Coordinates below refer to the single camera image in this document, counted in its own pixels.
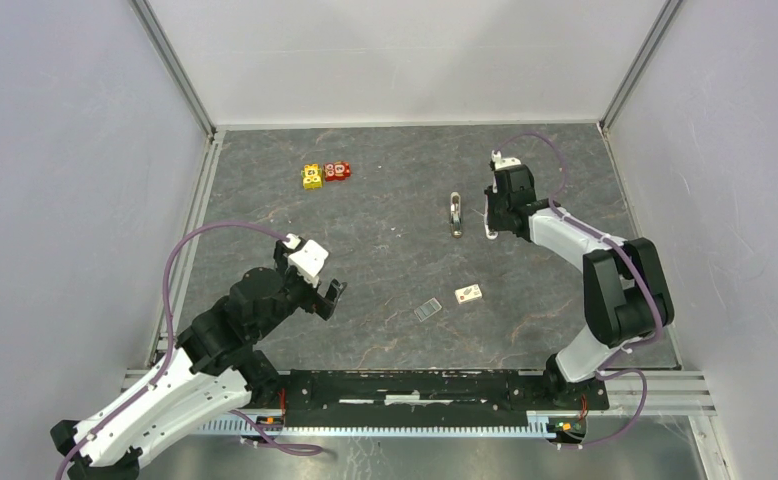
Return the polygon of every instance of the white wall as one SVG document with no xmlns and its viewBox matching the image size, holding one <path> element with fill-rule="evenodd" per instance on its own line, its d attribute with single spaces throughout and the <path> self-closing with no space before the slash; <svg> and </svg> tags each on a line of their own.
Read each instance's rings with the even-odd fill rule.
<svg viewBox="0 0 778 480">
<path fill-rule="evenodd" d="M 663 0 L 151 0 L 212 119 L 586 121 Z"/>
<path fill-rule="evenodd" d="M 203 143 L 128 2 L 0 1 L 0 479 L 142 362 Z"/>
<path fill-rule="evenodd" d="M 686 2 L 612 146 L 739 478 L 778 478 L 778 2 Z"/>
</svg>

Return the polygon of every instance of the gray tabletop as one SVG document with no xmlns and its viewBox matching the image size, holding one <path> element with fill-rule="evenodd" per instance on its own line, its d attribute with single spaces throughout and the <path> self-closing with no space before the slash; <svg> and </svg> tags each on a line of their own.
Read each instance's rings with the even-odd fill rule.
<svg viewBox="0 0 778 480">
<path fill-rule="evenodd" d="M 594 125 L 534 125 L 569 161 L 558 200 L 582 220 L 632 238 L 633 227 Z M 328 322 L 298 312 L 258 348 L 278 369 L 542 368 L 585 325 L 580 273 L 552 252 L 483 231 L 488 162 L 520 125 L 227 132 L 206 223 L 258 222 L 313 239 L 331 252 L 322 278 L 348 282 Z M 559 183 L 556 160 L 536 140 L 504 149 L 530 166 L 540 197 Z M 352 175 L 304 190 L 306 164 L 346 161 Z M 463 198 L 465 234 L 451 237 L 449 196 Z M 271 266 L 273 240 L 243 230 L 201 238 L 182 326 L 247 270 Z M 454 290 L 483 298 L 458 304 Z M 420 322 L 413 310 L 436 298 Z M 674 367 L 671 343 L 623 365 Z"/>
</svg>

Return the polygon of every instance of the robotic arm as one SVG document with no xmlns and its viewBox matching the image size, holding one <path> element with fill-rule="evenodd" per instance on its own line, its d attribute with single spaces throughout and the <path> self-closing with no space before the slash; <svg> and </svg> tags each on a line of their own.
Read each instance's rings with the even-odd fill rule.
<svg viewBox="0 0 778 480">
<path fill-rule="evenodd" d="M 319 273 L 328 252 L 312 240 L 289 234 L 277 241 L 275 268 L 251 269 L 211 309 L 177 338 L 169 365 L 151 371 L 102 411 L 82 421 L 63 420 L 51 429 L 57 450 L 72 457 L 72 480 L 134 480 L 159 453 L 199 426 L 234 408 L 263 407 L 278 395 L 277 370 L 254 345 L 298 308 L 327 320 L 346 284 L 335 279 L 324 296 Z M 166 374 L 155 387 L 159 369 Z M 90 430 L 141 389 L 146 394 L 97 435 Z"/>
<path fill-rule="evenodd" d="M 571 215 L 548 199 L 538 200 L 530 169 L 516 158 L 492 153 L 494 173 L 486 195 L 484 225 L 486 236 L 495 239 L 498 232 L 511 232 L 519 238 L 546 247 L 563 257 L 583 273 L 586 326 L 545 368 L 545 379 L 554 395 L 568 395 L 590 382 L 596 370 L 619 349 L 652 334 L 654 318 L 648 302 L 636 286 L 626 287 L 622 280 L 633 280 L 623 260 L 611 251 L 614 243 L 630 258 L 648 286 L 660 312 L 663 326 L 674 318 L 674 308 L 654 244 L 645 239 L 589 232 L 566 221 Z"/>
</svg>

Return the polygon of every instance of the floor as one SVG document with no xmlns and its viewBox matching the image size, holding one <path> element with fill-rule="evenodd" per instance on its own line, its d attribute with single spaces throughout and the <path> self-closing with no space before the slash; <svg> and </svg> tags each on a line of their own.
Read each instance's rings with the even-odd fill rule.
<svg viewBox="0 0 778 480">
<path fill-rule="evenodd" d="M 592 417 L 598 436 L 622 419 Z M 627 435 L 580 452 L 544 440 L 507 438 L 287 438 L 329 453 L 291 457 L 239 445 L 233 437 L 189 436 L 142 470 L 140 480 L 563 479 L 698 480 L 706 475 L 686 417 L 643 418 Z"/>
<path fill-rule="evenodd" d="M 569 161 L 558 200 L 578 218 L 634 236 L 623 194 L 594 125 L 534 125 Z M 287 369 L 537 368 L 585 324 L 577 270 L 541 247 L 483 235 L 490 150 L 520 125 L 227 132 L 205 223 L 238 219 L 313 239 L 331 252 L 323 272 L 348 282 L 328 322 L 298 312 L 258 348 Z M 504 149 L 529 165 L 540 197 L 559 183 L 539 141 Z M 304 190 L 305 164 L 346 161 L 352 176 Z M 454 239 L 449 195 L 463 196 L 465 234 Z M 182 326 L 250 268 L 272 265 L 271 239 L 243 230 L 201 238 Z M 480 284 L 459 305 L 454 290 Z M 413 310 L 436 298 L 420 322 Z M 622 365 L 677 365 L 668 336 Z"/>
</svg>

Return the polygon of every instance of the cable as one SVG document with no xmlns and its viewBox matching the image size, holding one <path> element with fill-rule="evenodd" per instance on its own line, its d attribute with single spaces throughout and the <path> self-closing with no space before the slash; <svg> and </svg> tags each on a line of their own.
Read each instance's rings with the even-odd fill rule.
<svg viewBox="0 0 778 480">
<path fill-rule="evenodd" d="M 256 430 L 256 432 L 259 434 L 260 437 L 262 437 L 263 440 L 268 442 L 268 443 L 258 443 L 257 444 L 258 447 L 275 448 L 277 450 L 280 450 L 283 453 L 288 453 L 289 455 L 294 455 L 296 457 L 312 457 L 314 455 L 318 455 L 324 452 L 324 449 L 319 447 L 318 445 L 309 445 L 306 443 L 277 443 L 273 438 L 271 438 L 267 433 L 265 433 L 265 429 L 262 426 L 257 425 L 256 422 L 251 420 L 251 417 L 245 415 L 244 413 L 238 410 L 230 410 L 230 413 L 248 422 L 248 425 L 250 425 L 251 428 Z"/>
<path fill-rule="evenodd" d="M 560 211 L 559 208 L 557 208 L 557 205 L 554 202 L 554 200 L 557 197 L 557 195 L 559 195 L 566 189 L 566 183 L 568 179 L 568 168 L 566 167 L 566 158 L 565 156 L 563 156 L 563 152 L 560 151 L 557 145 L 555 145 L 554 142 L 552 142 L 551 139 L 549 139 L 545 135 L 539 132 L 535 132 L 533 130 L 529 130 L 527 132 L 520 133 L 516 136 L 513 136 L 505 140 L 494 151 L 500 153 L 502 148 L 518 140 L 521 137 L 535 137 L 538 138 L 539 140 L 542 140 L 543 142 L 545 142 L 546 145 L 551 147 L 551 150 L 554 151 L 554 155 L 557 157 L 557 160 L 560 162 L 560 172 L 562 172 L 562 175 L 560 177 L 560 186 L 559 188 L 557 188 L 557 190 L 555 190 L 553 193 L 551 193 L 551 195 L 548 196 L 548 207 L 554 212 L 554 214 L 556 214 L 564 222 L 577 228 L 578 230 L 581 230 L 589 234 L 592 237 L 595 237 L 598 241 L 604 242 L 605 244 L 609 245 L 610 248 L 612 248 L 613 251 L 616 252 L 616 254 L 622 259 L 628 271 L 633 276 L 636 285 L 639 287 L 639 291 L 642 293 L 642 296 L 645 298 L 645 302 L 648 304 L 649 310 L 651 310 L 651 316 L 654 318 L 654 334 L 645 340 L 631 342 L 628 344 L 628 346 L 636 347 L 636 346 L 643 346 L 643 345 L 651 345 L 653 343 L 659 342 L 660 339 L 663 338 L 663 320 L 662 317 L 660 316 L 660 310 L 657 308 L 657 302 L 654 301 L 654 297 L 651 295 L 651 291 L 648 289 L 648 285 L 645 283 L 645 279 L 642 278 L 642 275 L 639 273 L 639 270 L 637 270 L 636 265 L 633 264 L 633 261 L 630 259 L 630 257 L 628 257 L 628 255 L 624 252 L 624 250 L 622 250 L 622 248 L 616 242 L 611 240 L 608 236 L 590 227 L 589 225 L 575 219 L 570 215 L 566 216 L 562 211 Z M 601 365 L 598 366 L 598 369 L 595 371 L 595 378 L 603 382 L 607 380 L 612 380 L 614 378 L 618 378 L 628 373 L 635 373 L 639 375 L 639 378 L 642 380 L 642 397 L 639 399 L 639 404 L 636 407 L 636 411 L 634 412 L 633 417 L 631 417 L 631 419 L 628 420 L 628 422 L 625 424 L 624 427 L 621 428 L 621 430 L 619 430 L 618 432 L 612 435 L 609 435 L 604 438 L 600 438 L 598 440 L 593 440 L 591 442 L 587 442 L 582 445 L 557 444 L 557 448 L 580 450 L 585 447 L 606 443 L 610 440 L 616 439 L 621 435 L 627 433 L 627 431 L 633 427 L 633 425 L 636 423 L 636 420 L 642 414 L 642 410 L 643 408 L 645 408 L 645 401 L 648 398 L 648 380 L 645 378 L 645 374 L 642 373 L 641 370 L 636 368 L 626 368 L 624 370 L 613 372 L 609 375 L 604 375 L 601 373 L 602 370 L 610 366 L 616 360 L 616 357 L 618 357 L 620 352 L 621 349 L 617 350 L 614 354 L 610 355 L 610 357 L 607 360 L 605 360 L 603 363 L 601 363 Z"/>
<path fill-rule="evenodd" d="M 255 223 L 248 223 L 248 222 L 236 222 L 236 221 L 230 221 L 230 222 L 218 222 L 218 223 L 211 223 L 209 225 L 204 225 L 200 228 L 197 228 L 188 234 L 186 234 L 185 237 L 181 238 L 179 242 L 177 242 L 177 245 L 174 246 L 174 249 L 171 250 L 171 253 L 168 255 L 168 260 L 165 262 L 165 272 L 162 274 L 162 303 L 165 307 L 165 328 L 168 333 L 168 348 L 165 351 L 165 357 L 162 362 L 162 367 L 156 372 L 156 374 L 151 378 L 150 383 L 146 386 L 146 388 L 141 388 L 138 392 L 133 394 L 130 398 L 124 401 L 121 405 L 118 406 L 115 410 L 113 410 L 109 415 L 103 417 L 103 420 L 101 420 L 97 425 L 92 427 L 89 432 L 86 434 L 85 437 L 83 437 L 79 442 L 77 442 L 74 447 L 71 448 L 71 450 L 68 451 L 68 454 L 65 455 L 65 457 L 62 459 L 62 463 L 59 465 L 59 469 L 56 471 L 56 476 L 54 477 L 55 480 L 62 480 L 62 476 L 65 473 L 65 469 L 68 467 L 68 464 L 71 463 L 71 459 L 76 455 L 83 447 L 86 446 L 86 444 L 89 443 L 89 441 L 94 440 L 97 438 L 98 432 L 103 430 L 104 427 L 106 427 L 109 422 L 114 420 L 118 415 L 121 414 L 124 410 L 127 410 L 127 408 L 130 407 L 130 405 L 133 405 L 136 403 L 140 398 L 142 398 L 145 393 L 153 390 L 156 388 L 157 382 L 165 375 L 165 373 L 168 370 L 168 366 L 171 364 L 171 357 L 174 355 L 174 311 L 171 309 L 171 287 L 168 285 L 169 280 L 171 279 L 171 269 L 174 267 L 174 261 L 177 258 L 177 255 L 180 253 L 180 250 L 183 248 L 184 245 L 189 243 L 193 238 L 197 237 L 198 235 L 208 232 L 210 230 L 214 230 L 217 228 L 223 228 L 223 227 L 239 227 L 239 228 L 247 228 L 250 230 L 253 230 L 255 232 L 260 232 L 268 235 L 269 237 L 275 238 L 277 240 L 286 241 L 288 240 L 285 235 L 282 235 L 280 233 L 275 232 L 274 230 L 271 230 L 269 228 L 263 227 L 262 225 L 257 225 Z"/>
</svg>

